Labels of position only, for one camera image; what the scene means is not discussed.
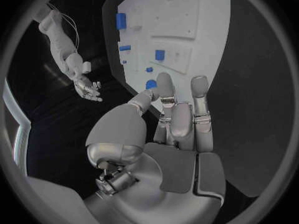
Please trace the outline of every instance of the wire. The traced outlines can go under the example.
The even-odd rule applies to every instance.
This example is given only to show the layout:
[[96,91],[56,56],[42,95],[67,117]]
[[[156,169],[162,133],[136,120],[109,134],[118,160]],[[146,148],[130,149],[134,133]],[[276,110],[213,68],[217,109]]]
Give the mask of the wire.
[[51,9],[58,11],[61,14],[62,18],[75,30],[75,32],[76,32],[75,48],[76,48],[76,51],[78,51],[79,43],[80,43],[80,37],[79,37],[78,29],[77,29],[77,26],[76,26],[76,23],[75,23],[74,19],[72,19],[69,15],[60,12],[57,7],[55,7],[53,4],[51,4],[49,2],[48,2],[48,6]]

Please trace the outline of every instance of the robotic arm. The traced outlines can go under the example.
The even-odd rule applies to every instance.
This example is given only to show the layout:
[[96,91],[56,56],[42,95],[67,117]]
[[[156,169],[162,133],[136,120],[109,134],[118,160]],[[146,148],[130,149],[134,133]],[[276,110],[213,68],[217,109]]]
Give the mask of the robotic arm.
[[45,5],[33,18],[39,30],[50,40],[51,54],[63,74],[74,82],[77,93],[85,99],[101,102],[100,82],[92,83],[84,74],[91,71],[90,62],[83,62],[72,40],[62,28],[62,15]]

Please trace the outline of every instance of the black background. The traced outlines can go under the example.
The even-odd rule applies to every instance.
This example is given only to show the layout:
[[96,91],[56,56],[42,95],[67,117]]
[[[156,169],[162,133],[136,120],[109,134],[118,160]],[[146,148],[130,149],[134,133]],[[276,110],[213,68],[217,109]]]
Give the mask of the black background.
[[[15,15],[16,10],[24,0],[0,0],[1,4],[1,29],[0,33],[3,34],[8,21]],[[295,40],[299,36],[299,23],[297,21],[299,0],[276,0],[280,4],[284,15],[291,21],[295,30]],[[5,222],[15,223],[37,223],[31,214],[22,206],[18,201],[13,191],[10,189],[5,177],[1,175],[1,218]],[[298,187],[299,187],[299,174],[293,179],[288,191],[284,194],[283,198],[279,201],[271,213],[261,222],[263,224],[277,223],[284,220],[285,223],[298,222],[297,214],[297,200],[298,200]]]

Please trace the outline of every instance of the white robotic arm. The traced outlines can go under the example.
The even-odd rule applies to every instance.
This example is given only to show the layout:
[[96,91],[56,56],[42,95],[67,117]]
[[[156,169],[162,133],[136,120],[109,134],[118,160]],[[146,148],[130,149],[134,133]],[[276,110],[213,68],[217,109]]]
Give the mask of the white robotic arm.
[[45,5],[33,18],[39,30],[50,39],[51,54],[61,72],[74,82],[77,93],[88,100],[102,101],[98,89],[100,82],[92,83],[84,74],[91,71],[90,62],[83,62],[72,40],[62,28],[62,15]]

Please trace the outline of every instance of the blue block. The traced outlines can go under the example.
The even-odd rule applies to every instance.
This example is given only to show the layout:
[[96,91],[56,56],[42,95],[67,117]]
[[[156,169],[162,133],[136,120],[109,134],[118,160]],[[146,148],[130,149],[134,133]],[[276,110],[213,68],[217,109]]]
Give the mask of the blue block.
[[157,87],[157,82],[155,80],[148,80],[146,83],[146,90]]
[[157,61],[163,61],[165,58],[165,51],[164,50],[156,50],[155,51],[155,59]]
[[120,46],[120,51],[129,51],[131,49],[131,46]]
[[126,14],[125,13],[117,13],[116,14],[116,29],[126,29],[127,28],[127,21],[126,21]]
[[153,68],[152,67],[147,67],[146,72],[152,72]]

